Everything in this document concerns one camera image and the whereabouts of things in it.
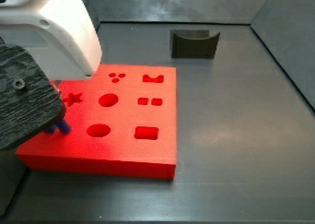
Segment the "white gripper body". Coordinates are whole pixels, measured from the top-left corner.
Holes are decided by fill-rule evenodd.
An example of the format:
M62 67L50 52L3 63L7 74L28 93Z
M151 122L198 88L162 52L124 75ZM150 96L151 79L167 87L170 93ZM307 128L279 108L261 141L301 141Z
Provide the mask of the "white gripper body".
M55 80L91 78L102 62L83 0L0 0L0 43L26 48Z

